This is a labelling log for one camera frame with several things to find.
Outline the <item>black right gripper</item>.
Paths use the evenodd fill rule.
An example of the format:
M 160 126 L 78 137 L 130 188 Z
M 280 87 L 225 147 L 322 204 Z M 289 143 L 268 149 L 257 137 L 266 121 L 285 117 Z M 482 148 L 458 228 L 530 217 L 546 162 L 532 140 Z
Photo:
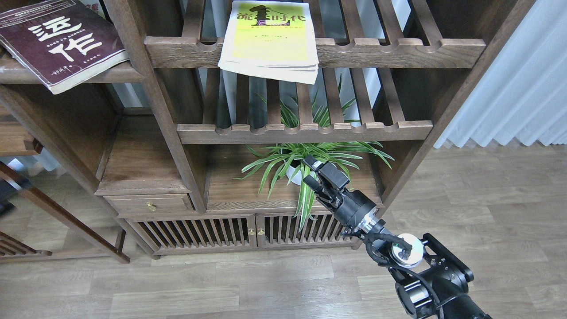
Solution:
M 344 227 L 353 233 L 371 233 L 380 218 L 379 207 L 359 190 L 344 189 L 350 183 L 347 175 L 332 162 L 321 162 L 306 156 L 303 163 L 317 176 L 306 176 L 304 183 L 315 193 L 320 204 L 327 208 Z

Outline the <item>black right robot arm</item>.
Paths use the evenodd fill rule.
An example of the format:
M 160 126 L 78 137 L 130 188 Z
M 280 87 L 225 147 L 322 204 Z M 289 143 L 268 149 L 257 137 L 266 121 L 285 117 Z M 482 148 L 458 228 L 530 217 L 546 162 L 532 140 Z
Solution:
M 359 238 L 369 257 L 385 267 L 406 313 L 414 319 L 488 319 L 468 294 L 473 272 L 429 233 L 423 238 L 392 234 L 375 202 L 359 190 L 349 191 L 349 178 L 331 162 L 312 156 L 303 162 L 313 171 L 303 181 L 317 201 L 345 227 L 343 236 Z

